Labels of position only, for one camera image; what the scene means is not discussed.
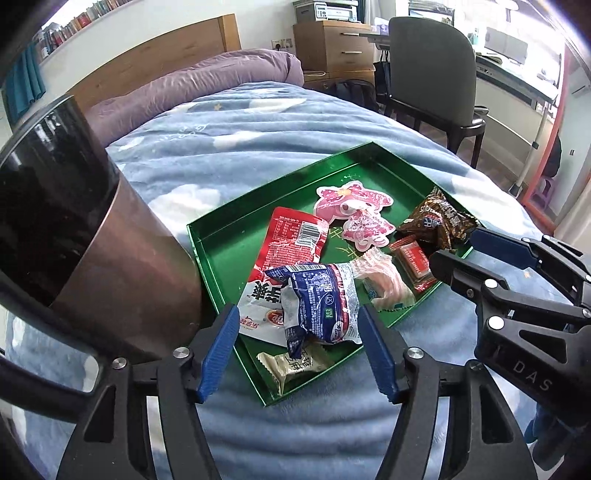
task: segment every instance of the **bookshelf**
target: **bookshelf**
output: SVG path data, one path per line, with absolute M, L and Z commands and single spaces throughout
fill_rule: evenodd
M 141 0 L 99 0 L 91 7 L 86 9 L 77 17 L 73 18 L 67 25 L 62 25 L 59 29 L 39 31 L 34 37 L 35 52 L 39 65 L 43 65 L 57 50 L 59 50 L 68 40 L 75 37 L 79 32 L 92 28 L 97 22 L 100 22 L 111 13 L 119 11 L 130 4 L 135 4 Z

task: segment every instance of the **red snack package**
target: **red snack package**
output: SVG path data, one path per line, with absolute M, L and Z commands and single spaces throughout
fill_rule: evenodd
M 267 234 L 238 301 L 240 333 L 287 346 L 281 308 L 281 283 L 265 270 L 320 261 L 329 224 L 311 213 L 285 207 L 273 210 Z
M 414 235 L 391 243 L 389 248 L 404 267 L 417 293 L 424 292 L 437 281 L 429 269 L 429 259 Z

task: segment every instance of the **window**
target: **window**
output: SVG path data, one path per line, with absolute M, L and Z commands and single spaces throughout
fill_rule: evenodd
M 558 84 L 564 39 L 533 8 L 520 0 L 443 0 L 456 9 L 456 28 L 475 34 L 484 47 L 486 29 L 494 28 L 528 44 L 522 68 Z
M 45 25 L 43 25 L 43 28 L 51 23 L 56 23 L 61 26 L 67 25 L 72 18 L 85 12 L 86 9 L 91 7 L 95 2 L 96 0 L 68 0 L 64 6 L 61 7 Z

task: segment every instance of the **wall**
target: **wall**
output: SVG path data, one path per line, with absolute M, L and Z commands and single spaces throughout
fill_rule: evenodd
M 517 97 L 482 79 L 476 80 L 476 104 L 489 108 L 483 148 L 518 176 L 525 165 L 542 115 Z M 537 169 L 552 126 L 553 121 L 548 117 L 540 138 L 540 148 L 534 152 L 533 167 L 525 176 L 526 183 Z
M 582 85 L 588 82 L 582 68 L 569 76 L 570 85 Z M 591 93 L 574 96 L 569 93 L 564 106 L 564 118 L 558 135 L 562 146 L 560 168 L 556 175 L 556 189 L 550 201 L 550 209 L 558 215 L 573 191 L 575 182 L 587 159 L 591 146 Z
M 12 130 L 10 129 L 10 124 L 8 123 L 6 112 L 4 111 L 4 102 L 2 101 L 2 96 L 0 95 L 0 148 L 5 145 L 11 135 Z
M 293 38 L 291 0 L 134 0 L 92 22 L 41 63 L 47 93 L 22 120 L 101 65 L 141 43 L 195 22 L 235 14 L 242 48 Z

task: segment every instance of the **blue snack package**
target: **blue snack package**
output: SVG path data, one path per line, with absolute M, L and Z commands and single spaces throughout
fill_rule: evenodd
M 305 263 L 266 270 L 284 283 L 281 290 L 287 350 L 301 358 L 304 340 L 361 343 L 357 329 L 359 300 L 350 264 Z

